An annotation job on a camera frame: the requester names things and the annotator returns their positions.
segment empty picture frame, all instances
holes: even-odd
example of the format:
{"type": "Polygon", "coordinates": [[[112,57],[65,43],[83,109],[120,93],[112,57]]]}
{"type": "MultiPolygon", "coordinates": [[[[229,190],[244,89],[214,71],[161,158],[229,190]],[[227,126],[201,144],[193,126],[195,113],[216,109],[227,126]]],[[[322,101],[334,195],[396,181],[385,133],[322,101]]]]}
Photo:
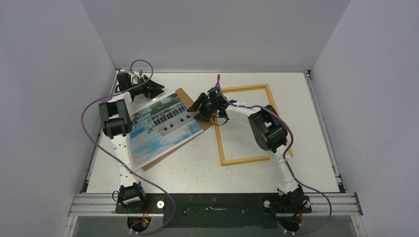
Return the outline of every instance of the empty picture frame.
{"type": "MultiPolygon", "coordinates": [[[[269,104],[272,105],[275,108],[275,110],[278,114],[280,114],[276,105],[275,105],[275,101],[272,97],[272,93],[271,93],[271,90],[269,89],[268,84],[258,84],[258,85],[248,85],[248,86],[237,86],[237,87],[223,88],[222,92],[224,94],[227,94],[227,93],[232,93],[232,92],[243,92],[243,91],[253,91],[253,90],[264,90],[264,92],[266,93],[266,97],[267,97],[267,100],[268,100],[269,104]]],[[[216,117],[214,117],[214,122],[216,124],[219,124],[216,117]]],[[[241,164],[241,163],[261,161],[261,160],[269,160],[268,155],[226,160],[225,156],[224,156],[223,143],[222,143],[222,140],[221,140],[220,129],[222,129],[222,126],[214,126],[214,127],[215,127],[215,135],[216,135],[216,139],[217,139],[217,146],[218,146],[218,152],[219,152],[219,156],[220,156],[221,166],[241,164]]],[[[293,152],[292,152],[291,149],[288,150],[288,154],[290,156],[293,156],[293,152]]]]}

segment wire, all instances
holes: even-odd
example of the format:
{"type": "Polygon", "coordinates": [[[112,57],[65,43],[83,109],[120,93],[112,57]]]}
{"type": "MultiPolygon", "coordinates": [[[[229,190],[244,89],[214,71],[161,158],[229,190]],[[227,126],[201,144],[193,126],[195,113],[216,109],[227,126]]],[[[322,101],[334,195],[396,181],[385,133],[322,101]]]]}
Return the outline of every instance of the wire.
{"type": "Polygon", "coordinates": [[[221,126],[223,126],[224,124],[226,124],[226,123],[227,123],[227,121],[229,121],[229,119],[226,119],[226,120],[224,121],[224,123],[223,123],[223,124],[219,125],[219,124],[216,124],[216,123],[215,123],[215,119],[214,119],[214,125],[215,125],[215,126],[219,126],[219,127],[221,127],[221,126]]]}
{"type": "MultiPolygon", "coordinates": [[[[220,77],[221,77],[221,75],[220,74],[218,74],[218,76],[217,76],[217,86],[218,86],[218,88],[220,88],[220,94],[221,94],[221,96],[223,97],[223,99],[227,102],[227,104],[229,104],[229,105],[231,105],[231,106],[234,106],[234,107],[242,107],[242,108],[245,108],[246,106],[243,106],[243,105],[235,105],[235,104],[233,104],[233,103],[231,103],[230,101],[228,101],[227,100],[227,98],[225,98],[225,96],[224,96],[224,94],[222,93],[222,90],[221,90],[221,86],[220,86],[220,77]]],[[[253,109],[253,108],[260,108],[260,109],[262,109],[262,110],[265,110],[266,112],[268,112],[268,113],[270,113],[271,115],[273,115],[275,118],[277,118],[283,125],[284,125],[284,127],[285,127],[285,129],[288,131],[288,133],[290,134],[290,137],[291,137],[291,139],[290,139],[290,144],[287,146],[287,148],[285,148],[285,151],[284,151],[284,153],[282,154],[282,157],[284,158],[284,159],[286,159],[285,158],[285,155],[286,155],[286,153],[287,153],[287,151],[291,148],[291,146],[293,145],[293,143],[294,143],[294,135],[293,135],[293,133],[291,132],[291,129],[290,129],[290,127],[288,127],[288,125],[276,114],[276,113],[274,113],[274,112],[272,112],[272,111],[270,111],[270,110],[268,110],[267,108],[265,108],[265,107],[263,107],[263,106],[260,106],[260,105],[254,105],[254,106],[247,106],[247,108],[248,109],[253,109]]],[[[317,231],[317,230],[319,230],[319,229],[321,229],[322,227],[324,227],[329,221],[330,221],[330,219],[331,219],[331,217],[332,217],[332,203],[330,202],[330,199],[323,193],[323,192],[321,192],[321,191],[319,191],[319,190],[317,190],[317,189],[315,189],[315,188],[312,188],[312,187],[310,187],[310,186],[308,186],[308,185],[305,185],[305,184],[303,184],[301,181],[299,181],[298,179],[297,179],[297,177],[295,176],[295,174],[294,174],[294,172],[293,172],[293,169],[291,169],[291,166],[290,166],[290,164],[288,163],[288,161],[286,160],[285,161],[285,164],[287,164],[287,166],[288,166],[288,169],[290,170],[290,173],[291,173],[291,176],[292,177],[294,177],[294,179],[297,181],[297,183],[299,183],[301,186],[303,186],[303,187],[306,187],[306,188],[308,188],[308,189],[311,189],[311,190],[313,190],[313,191],[315,191],[316,193],[319,193],[320,195],[322,195],[326,200],[327,200],[327,202],[328,202],[328,204],[329,204],[329,215],[328,215],[328,217],[327,217],[327,219],[326,219],[326,221],[325,222],[323,222],[321,225],[319,225],[318,227],[316,227],[316,228],[314,228],[314,229],[312,229],[312,230],[308,230],[308,231],[302,231],[302,232],[296,232],[296,233],[294,233],[294,232],[290,232],[290,231],[288,231],[288,230],[286,230],[282,225],[281,225],[281,223],[279,224],[279,226],[281,226],[281,228],[283,228],[285,231],[286,231],[286,233],[288,233],[288,234],[295,234],[295,235],[299,235],[299,234],[307,234],[307,233],[311,233],[311,232],[314,232],[314,231],[317,231]]]]}
{"type": "Polygon", "coordinates": [[[148,78],[148,80],[149,80],[149,79],[151,79],[151,77],[153,76],[153,72],[154,72],[153,66],[151,66],[151,64],[150,64],[149,62],[145,61],[144,59],[137,59],[137,60],[134,60],[134,62],[132,62],[132,63],[131,63],[131,66],[129,67],[129,71],[130,71],[132,74],[134,74],[134,73],[132,72],[132,67],[134,66],[134,63],[136,63],[136,62],[145,62],[145,63],[147,63],[148,65],[150,65],[150,68],[151,68],[151,75],[150,75],[150,78],[148,78]]]}
{"type": "Polygon", "coordinates": [[[88,131],[87,131],[87,129],[86,129],[86,126],[85,126],[85,124],[84,124],[84,115],[85,115],[85,113],[86,113],[86,111],[90,108],[90,106],[92,106],[93,104],[95,104],[96,102],[99,102],[99,101],[101,101],[101,100],[104,100],[104,99],[109,99],[109,98],[112,98],[112,97],[115,97],[115,96],[117,96],[117,95],[120,95],[120,94],[122,94],[122,93],[125,93],[125,92],[128,92],[128,91],[130,91],[130,90],[133,90],[133,89],[135,89],[135,88],[137,88],[137,87],[139,87],[139,86],[142,86],[143,84],[145,84],[146,82],[148,82],[148,80],[150,80],[151,79],[151,77],[153,76],[153,74],[154,74],[154,69],[153,69],[153,66],[149,63],[149,62],[147,62],[147,61],[145,61],[145,60],[143,60],[143,59],[138,59],[138,60],[135,60],[132,64],[134,64],[135,62],[138,62],[138,61],[141,61],[141,62],[145,62],[145,63],[147,63],[149,66],[150,66],[150,68],[151,68],[151,75],[150,75],[150,77],[147,79],[147,80],[145,80],[144,82],[142,82],[142,83],[139,83],[138,85],[136,85],[136,86],[133,86],[133,87],[131,87],[131,88],[129,88],[129,89],[127,89],[127,90],[124,90],[124,91],[122,91],[122,92],[119,92],[119,93],[116,93],[116,94],[113,94],[113,95],[108,95],[108,96],[104,96],[104,97],[101,97],[101,98],[99,98],[99,99],[96,99],[96,100],[94,100],[94,101],[92,101],[90,104],[88,104],[87,106],[86,106],[86,108],[83,110],[83,112],[82,112],[82,116],[81,116],[81,118],[80,118],[80,122],[82,123],[82,129],[83,129],[83,132],[86,134],[86,136],[89,138],[89,140],[97,147],[97,148],[99,148],[99,149],[101,149],[104,153],[106,153],[106,154],[108,154],[110,157],[112,157],[113,159],[115,159],[116,161],[118,161],[120,164],[122,164],[124,167],[125,167],[125,169],[127,169],[129,172],[131,172],[134,176],[136,176],[136,177],[138,177],[139,179],[141,179],[141,180],[143,180],[143,181],[145,181],[145,182],[147,182],[147,183],[149,183],[149,184],[151,184],[151,185],[153,185],[154,187],[156,187],[156,188],[158,188],[158,189],[160,189],[163,193],[165,193],[166,195],[167,195],[167,197],[170,199],[170,201],[173,203],[173,213],[172,213],[172,215],[169,217],[169,219],[166,221],[166,222],[164,222],[160,227],[158,227],[157,229],[155,229],[155,230],[153,230],[153,231],[150,231],[150,232],[147,232],[147,233],[138,233],[139,235],[147,235],[147,234],[151,234],[151,233],[154,233],[154,232],[156,232],[156,231],[159,231],[161,228],[163,228],[163,227],[165,227],[173,218],[174,218],[174,215],[175,215],[175,213],[176,213],[176,202],[174,201],[174,199],[173,199],[173,197],[166,191],[166,190],[164,190],[162,187],[160,187],[159,185],[157,185],[157,184],[155,184],[155,183],[153,183],[153,182],[151,182],[151,181],[149,181],[149,180],[147,180],[146,178],[144,178],[144,177],[142,177],[142,176],[140,176],[140,175],[138,175],[137,173],[135,173],[135,171],[133,171],[132,169],[130,169],[122,160],[120,160],[118,157],[116,157],[116,156],[114,156],[113,154],[111,154],[109,151],[107,151],[105,148],[103,148],[102,146],[100,146],[94,139],[93,139],[93,137],[88,133],[88,131]]]}
{"type": "Polygon", "coordinates": [[[305,202],[303,202],[303,204],[301,205],[301,207],[299,208],[299,210],[294,214],[294,216],[291,218],[291,220],[292,219],[294,219],[298,214],[300,214],[301,215],[301,213],[302,213],[302,209],[304,208],[304,206],[307,204],[307,200],[305,200],[305,202]]]}
{"type": "Polygon", "coordinates": [[[115,194],[115,193],[118,193],[118,196],[119,196],[119,194],[120,194],[120,193],[119,193],[117,190],[115,190],[115,191],[112,193],[112,199],[113,199],[115,202],[118,202],[118,200],[115,200],[115,198],[114,198],[114,194],[115,194]]]}
{"type": "Polygon", "coordinates": [[[147,209],[147,211],[146,212],[144,212],[143,213],[143,219],[142,219],[142,221],[141,221],[141,223],[144,225],[144,221],[145,221],[145,215],[150,211],[150,209],[151,209],[151,204],[150,203],[148,203],[148,209],[147,209]]]}

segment picture of building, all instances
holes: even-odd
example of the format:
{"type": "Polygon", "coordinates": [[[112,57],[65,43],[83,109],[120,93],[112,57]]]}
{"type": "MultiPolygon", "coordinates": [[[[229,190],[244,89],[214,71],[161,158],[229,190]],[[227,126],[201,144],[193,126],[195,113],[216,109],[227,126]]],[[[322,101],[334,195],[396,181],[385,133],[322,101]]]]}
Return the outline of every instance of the picture of building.
{"type": "Polygon", "coordinates": [[[176,93],[132,115],[130,146],[139,169],[202,132],[176,93]]]}

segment wooden frame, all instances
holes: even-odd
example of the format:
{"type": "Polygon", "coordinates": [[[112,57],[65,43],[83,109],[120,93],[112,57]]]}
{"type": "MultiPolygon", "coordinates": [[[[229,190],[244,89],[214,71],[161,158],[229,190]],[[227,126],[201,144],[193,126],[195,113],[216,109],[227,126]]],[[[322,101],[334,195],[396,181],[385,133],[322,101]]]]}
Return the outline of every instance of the wooden frame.
{"type": "MultiPolygon", "coordinates": [[[[268,84],[247,85],[247,86],[237,86],[237,87],[223,88],[222,92],[223,93],[231,93],[231,92],[249,91],[249,90],[262,90],[262,89],[265,90],[265,92],[266,92],[266,96],[268,97],[269,104],[272,105],[274,107],[274,109],[277,111],[277,113],[279,114],[279,111],[278,111],[278,109],[275,105],[275,101],[272,97],[272,92],[271,92],[268,84]]],[[[224,159],[224,150],[223,150],[222,141],[221,141],[220,127],[219,126],[214,126],[214,127],[215,127],[215,135],[216,135],[216,138],[217,138],[218,153],[220,155],[221,166],[232,165],[232,164],[242,164],[242,163],[261,161],[261,160],[269,160],[268,155],[259,156],[259,157],[234,159],[234,160],[225,160],[224,159]]],[[[290,156],[293,156],[293,152],[291,151],[291,149],[288,150],[288,154],[290,156]]]]}

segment red wire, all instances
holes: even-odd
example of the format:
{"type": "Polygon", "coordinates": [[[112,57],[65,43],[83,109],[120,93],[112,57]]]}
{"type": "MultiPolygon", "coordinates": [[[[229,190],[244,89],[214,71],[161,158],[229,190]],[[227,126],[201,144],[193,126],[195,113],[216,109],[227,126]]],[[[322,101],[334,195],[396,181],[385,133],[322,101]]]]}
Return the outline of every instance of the red wire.
{"type": "Polygon", "coordinates": [[[147,214],[147,213],[150,211],[150,209],[151,209],[151,204],[150,204],[150,203],[148,203],[148,209],[147,209],[147,211],[146,211],[146,212],[144,212],[144,213],[143,213],[143,219],[141,220],[141,223],[142,223],[142,224],[144,224],[144,220],[145,220],[144,215],[145,215],[145,214],[147,214]]]}

